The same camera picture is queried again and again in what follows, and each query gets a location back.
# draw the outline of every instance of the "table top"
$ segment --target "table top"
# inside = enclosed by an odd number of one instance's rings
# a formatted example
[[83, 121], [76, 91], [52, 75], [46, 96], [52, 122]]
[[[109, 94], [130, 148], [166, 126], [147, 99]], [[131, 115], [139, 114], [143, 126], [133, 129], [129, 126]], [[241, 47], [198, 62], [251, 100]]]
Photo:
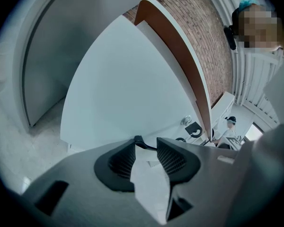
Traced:
[[180, 124], [198, 117], [164, 57], [130, 21], [120, 16], [83, 57], [67, 93], [61, 139], [81, 149], [142, 135], [186, 138]]

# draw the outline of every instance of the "curved partition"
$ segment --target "curved partition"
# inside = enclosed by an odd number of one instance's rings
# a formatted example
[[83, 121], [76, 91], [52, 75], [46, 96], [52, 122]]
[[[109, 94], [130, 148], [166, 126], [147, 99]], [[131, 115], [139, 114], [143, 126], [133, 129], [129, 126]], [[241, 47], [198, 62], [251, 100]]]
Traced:
[[211, 139], [211, 106], [209, 92], [198, 57], [180, 25], [156, 0], [139, 3], [135, 25], [146, 21], [175, 56], [196, 97], [205, 130]]

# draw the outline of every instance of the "floor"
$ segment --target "floor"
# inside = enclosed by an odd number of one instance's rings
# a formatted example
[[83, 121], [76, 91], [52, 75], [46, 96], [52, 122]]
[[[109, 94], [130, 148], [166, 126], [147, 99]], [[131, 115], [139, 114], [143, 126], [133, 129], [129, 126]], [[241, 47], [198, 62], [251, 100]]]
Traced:
[[60, 140], [64, 99], [31, 129], [20, 133], [0, 107], [0, 176], [4, 184], [23, 193], [29, 183], [68, 156]]
[[[231, 51], [211, 0], [157, 0], [178, 22], [200, 61], [212, 107], [231, 91]], [[124, 13], [134, 22], [138, 5]]]

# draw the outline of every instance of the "blue hair covering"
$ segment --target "blue hair covering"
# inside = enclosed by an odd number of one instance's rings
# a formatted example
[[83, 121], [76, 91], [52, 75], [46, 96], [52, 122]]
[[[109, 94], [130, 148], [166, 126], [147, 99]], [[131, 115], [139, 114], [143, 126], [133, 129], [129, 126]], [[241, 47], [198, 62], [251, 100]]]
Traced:
[[260, 5], [257, 0], [241, 0], [239, 4], [238, 13], [242, 12], [245, 8], [249, 7], [252, 4]]

